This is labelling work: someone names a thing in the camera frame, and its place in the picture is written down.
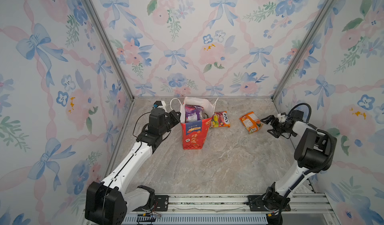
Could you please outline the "orange snack bag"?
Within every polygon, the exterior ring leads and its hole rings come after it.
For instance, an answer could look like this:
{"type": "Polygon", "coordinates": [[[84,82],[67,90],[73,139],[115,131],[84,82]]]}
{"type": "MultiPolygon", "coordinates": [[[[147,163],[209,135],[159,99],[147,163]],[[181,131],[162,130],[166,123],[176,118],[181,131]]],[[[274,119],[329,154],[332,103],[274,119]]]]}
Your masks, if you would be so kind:
{"type": "Polygon", "coordinates": [[[245,126],[249,134],[257,132],[263,127],[263,124],[261,123],[260,119],[256,116],[253,111],[242,116],[240,118],[240,121],[245,126]]]}

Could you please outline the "purple Fox's candy bag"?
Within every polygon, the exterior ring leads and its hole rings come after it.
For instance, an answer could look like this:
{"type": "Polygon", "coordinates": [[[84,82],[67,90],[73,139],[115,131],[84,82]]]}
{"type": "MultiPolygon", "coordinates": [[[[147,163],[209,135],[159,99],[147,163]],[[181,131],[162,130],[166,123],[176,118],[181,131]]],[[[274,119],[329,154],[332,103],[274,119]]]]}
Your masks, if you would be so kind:
{"type": "Polygon", "coordinates": [[[204,120],[206,115],[204,108],[198,105],[185,105],[185,123],[204,120]]]}

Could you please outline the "red pink paper bag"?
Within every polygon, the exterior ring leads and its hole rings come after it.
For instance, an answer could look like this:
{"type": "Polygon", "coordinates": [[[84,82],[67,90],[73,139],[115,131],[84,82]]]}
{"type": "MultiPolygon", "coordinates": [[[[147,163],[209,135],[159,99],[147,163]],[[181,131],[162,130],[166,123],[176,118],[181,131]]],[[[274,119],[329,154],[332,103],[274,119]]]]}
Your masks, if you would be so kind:
{"type": "Polygon", "coordinates": [[[204,143],[207,138],[208,131],[211,126],[211,119],[215,113],[216,103],[219,98],[215,100],[214,103],[211,103],[207,99],[198,98],[198,97],[184,97],[184,101],[181,102],[178,98],[173,98],[170,101],[170,108],[172,108],[173,100],[177,100],[180,104],[180,123],[182,126],[182,143],[184,150],[200,150],[203,148],[204,143]],[[208,115],[207,119],[203,119],[196,122],[186,122],[186,105],[197,105],[201,106],[204,109],[205,114],[208,115]]]}

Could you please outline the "pink yellow Fox's candy bag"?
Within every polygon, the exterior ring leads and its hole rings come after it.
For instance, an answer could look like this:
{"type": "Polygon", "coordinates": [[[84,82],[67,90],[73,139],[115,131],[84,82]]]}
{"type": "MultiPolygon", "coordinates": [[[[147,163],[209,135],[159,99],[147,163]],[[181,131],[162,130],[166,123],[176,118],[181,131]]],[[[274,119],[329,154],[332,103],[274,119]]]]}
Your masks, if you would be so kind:
{"type": "Polygon", "coordinates": [[[211,128],[229,128],[231,126],[227,111],[215,112],[211,119],[211,128]]]}

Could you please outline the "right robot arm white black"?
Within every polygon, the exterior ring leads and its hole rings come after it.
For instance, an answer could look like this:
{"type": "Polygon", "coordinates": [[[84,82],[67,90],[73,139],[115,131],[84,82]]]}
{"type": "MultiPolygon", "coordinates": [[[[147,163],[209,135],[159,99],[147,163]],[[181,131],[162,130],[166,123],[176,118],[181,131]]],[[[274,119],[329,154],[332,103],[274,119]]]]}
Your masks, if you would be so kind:
{"type": "Polygon", "coordinates": [[[337,139],[327,131],[310,124],[312,110],[308,115],[301,110],[291,109],[287,114],[281,113],[276,117],[270,115],[261,122],[272,126],[268,133],[275,138],[286,137],[296,142],[294,164],[279,181],[269,186],[266,192],[249,203],[267,211],[275,212],[284,209],[290,195],[306,179],[326,171],[331,167],[335,154],[337,139]]]}

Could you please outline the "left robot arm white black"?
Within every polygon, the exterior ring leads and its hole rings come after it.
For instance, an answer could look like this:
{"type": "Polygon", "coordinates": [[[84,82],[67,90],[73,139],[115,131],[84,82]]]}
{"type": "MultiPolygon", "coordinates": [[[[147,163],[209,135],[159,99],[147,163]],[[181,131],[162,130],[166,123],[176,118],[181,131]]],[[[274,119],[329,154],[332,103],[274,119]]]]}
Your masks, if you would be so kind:
{"type": "Polygon", "coordinates": [[[147,186],[126,190],[140,167],[165,140],[173,127],[181,120],[181,113],[162,107],[154,107],[149,122],[136,137],[130,153],[101,182],[92,182],[86,194],[85,218],[98,225],[120,225],[127,213],[140,209],[152,212],[155,207],[155,191],[147,186]]]}

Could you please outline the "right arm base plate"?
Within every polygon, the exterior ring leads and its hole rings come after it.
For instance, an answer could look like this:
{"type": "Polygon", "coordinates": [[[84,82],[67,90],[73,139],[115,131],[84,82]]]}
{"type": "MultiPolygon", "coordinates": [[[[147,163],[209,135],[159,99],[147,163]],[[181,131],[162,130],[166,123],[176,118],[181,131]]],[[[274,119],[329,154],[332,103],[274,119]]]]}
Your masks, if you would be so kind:
{"type": "Polygon", "coordinates": [[[289,202],[291,201],[290,198],[286,198],[284,203],[283,202],[283,196],[280,195],[272,195],[271,197],[268,197],[267,195],[250,195],[247,196],[248,201],[246,202],[246,205],[250,207],[251,212],[275,212],[280,209],[281,206],[283,206],[283,211],[290,211],[290,205],[289,202]]]}

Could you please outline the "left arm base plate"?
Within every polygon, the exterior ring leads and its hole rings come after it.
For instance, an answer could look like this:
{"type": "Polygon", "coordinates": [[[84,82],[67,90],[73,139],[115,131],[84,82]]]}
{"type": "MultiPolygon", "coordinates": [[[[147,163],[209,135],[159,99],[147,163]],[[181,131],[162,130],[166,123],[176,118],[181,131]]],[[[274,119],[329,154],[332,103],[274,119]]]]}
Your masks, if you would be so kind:
{"type": "Polygon", "coordinates": [[[154,195],[145,206],[135,209],[134,212],[167,212],[169,198],[168,195],[154,195]]]}

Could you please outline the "aluminium mounting rail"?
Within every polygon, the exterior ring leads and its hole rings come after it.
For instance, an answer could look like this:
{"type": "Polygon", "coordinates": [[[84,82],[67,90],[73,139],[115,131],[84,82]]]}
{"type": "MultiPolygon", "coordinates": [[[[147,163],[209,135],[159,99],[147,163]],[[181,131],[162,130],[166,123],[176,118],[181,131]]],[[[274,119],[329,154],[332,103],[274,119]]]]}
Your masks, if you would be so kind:
{"type": "MultiPolygon", "coordinates": [[[[168,194],[167,212],[130,212],[121,225],[276,225],[275,212],[251,212],[246,194],[168,194]]],[[[325,194],[294,194],[284,225],[339,225],[325,194]]],[[[97,225],[84,218],[82,225],[97,225]]]]}

